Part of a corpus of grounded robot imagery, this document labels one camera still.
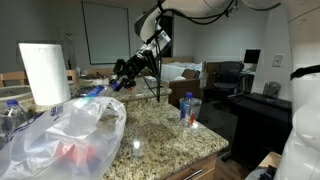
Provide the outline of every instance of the black office chair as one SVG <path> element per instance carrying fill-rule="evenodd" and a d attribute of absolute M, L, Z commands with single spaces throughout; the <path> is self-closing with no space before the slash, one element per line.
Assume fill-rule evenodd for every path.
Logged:
<path fill-rule="evenodd" d="M 225 93 L 228 97 L 235 96 L 238 86 L 243 77 L 241 71 L 243 63 L 235 61 L 222 62 L 219 65 L 219 72 L 216 75 L 216 82 L 213 84 L 215 91 Z"/>
<path fill-rule="evenodd" d="M 214 74 L 214 88 L 210 94 L 205 94 L 205 97 L 213 98 L 216 104 L 217 101 L 225 101 L 242 95 L 238 92 L 238 87 L 243 77 L 241 74 L 243 66 L 243 63 L 236 61 L 221 62 L 218 73 Z"/>

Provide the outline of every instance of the white cloth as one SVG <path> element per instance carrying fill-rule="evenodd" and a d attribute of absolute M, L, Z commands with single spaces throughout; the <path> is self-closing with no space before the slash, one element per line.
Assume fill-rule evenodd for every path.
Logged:
<path fill-rule="evenodd" d="M 202 63 L 180 63 L 174 62 L 169 64 L 162 64 L 161 80 L 170 82 L 175 80 L 176 77 L 181 76 L 185 69 L 202 70 Z"/>

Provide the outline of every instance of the bottle cap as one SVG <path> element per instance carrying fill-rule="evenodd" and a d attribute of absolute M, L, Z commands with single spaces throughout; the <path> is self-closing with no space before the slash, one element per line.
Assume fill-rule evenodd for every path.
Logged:
<path fill-rule="evenodd" d="M 192 92 L 187 92 L 186 93 L 186 98 L 191 99 L 192 98 Z"/>
<path fill-rule="evenodd" d="M 17 106 L 17 105 L 19 105 L 19 104 L 18 104 L 18 101 L 15 99 L 7 101 L 7 106 Z"/>

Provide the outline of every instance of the wooden cabinet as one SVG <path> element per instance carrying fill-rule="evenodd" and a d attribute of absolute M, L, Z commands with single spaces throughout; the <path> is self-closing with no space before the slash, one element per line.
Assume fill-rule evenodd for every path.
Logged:
<path fill-rule="evenodd" d="M 216 165 L 217 154 L 213 154 L 194 165 L 170 176 L 168 180 L 180 179 L 197 179 L 197 180 L 211 180 L 214 179 L 214 169 Z"/>

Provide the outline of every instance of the blue bottle cap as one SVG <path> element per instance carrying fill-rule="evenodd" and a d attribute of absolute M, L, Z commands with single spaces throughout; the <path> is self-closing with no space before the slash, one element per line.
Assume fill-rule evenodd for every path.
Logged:
<path fill-rule="evenodd" d="M 111 87 L 112 87 L 112 89 L 114 90 L 114 91 L 119 91 L 119 83 L 118 82 L 115 82 L 115 83 L 112 83 L 112 84 L 110 84 L 111 85 Z"/>
<path fill-rule="evenodd" d="M 186 93 L 186 98 L 191 99 L 192 98 L 192 92 L 187 92 Z"/>
<path fill-rule="evenodd" d="M 17 106 L 19 105 L 18 101 L 15 100 L 15 99 L 12 99 L 12 100 L 8 100 L 7 101 L 7 106 Z"/>

